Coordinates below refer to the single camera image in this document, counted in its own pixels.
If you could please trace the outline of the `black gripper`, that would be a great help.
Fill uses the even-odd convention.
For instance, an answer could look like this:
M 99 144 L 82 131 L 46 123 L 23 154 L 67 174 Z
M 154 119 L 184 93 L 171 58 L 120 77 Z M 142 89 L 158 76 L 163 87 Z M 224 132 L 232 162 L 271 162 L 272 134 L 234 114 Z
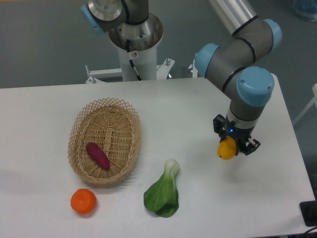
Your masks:
M 261 145 L 261 143 L 255 139 L 249 140 L 253 128 L 243 128 L 235 121 L 228 121 L 218 114 L 213 119 L 213 129 L 220 137 L 220 143 L 224 141 L 228 136 L 235 140 L 237 146 L 236 156 L 241 153 L 248 156 L 255 152 Z

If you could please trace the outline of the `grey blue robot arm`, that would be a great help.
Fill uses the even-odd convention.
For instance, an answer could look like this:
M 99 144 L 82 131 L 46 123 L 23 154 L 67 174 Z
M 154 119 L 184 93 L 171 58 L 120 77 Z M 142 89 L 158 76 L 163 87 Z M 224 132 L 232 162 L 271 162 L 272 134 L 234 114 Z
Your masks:
M 273 75 L 255 62 L 281 42 L 279 25 L 262 20 L 246 0 L 212 0 L 233 41 L 226 47 L 210 43 L 195 56 L 194 68 L 230 99 L 226 116 L 217 115 L 213 128 L 221 139 L 233 139 L 236 153 L 249 155 L 260 143 L 252 131 L 270 100 Z M 163 36 L 161 21 L 149 12 L 146 0 L 90 0 L 81 7 L 96 34 L 108 33 L 120 55 L 125 81 L 157 79 L 157 45 Z

